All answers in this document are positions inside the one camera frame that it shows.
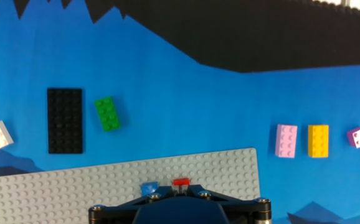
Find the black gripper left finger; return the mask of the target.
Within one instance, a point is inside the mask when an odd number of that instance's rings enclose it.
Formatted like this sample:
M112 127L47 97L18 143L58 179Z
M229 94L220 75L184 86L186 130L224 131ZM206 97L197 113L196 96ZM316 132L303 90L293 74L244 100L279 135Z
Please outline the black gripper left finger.
M171 196L171 187L158 187L151 194L136 198L124 204L109 207L106 205L93 205L88 209L89 224L132 224L136 214L145 205L162 201Z

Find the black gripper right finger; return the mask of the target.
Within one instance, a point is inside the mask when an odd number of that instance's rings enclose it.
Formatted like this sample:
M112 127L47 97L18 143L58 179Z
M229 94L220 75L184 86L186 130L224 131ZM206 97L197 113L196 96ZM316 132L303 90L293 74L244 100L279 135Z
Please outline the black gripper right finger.
M201 185L190 185L187 195L217 203L230 223L272 224L272 204L268 198L241 200L206 190Z

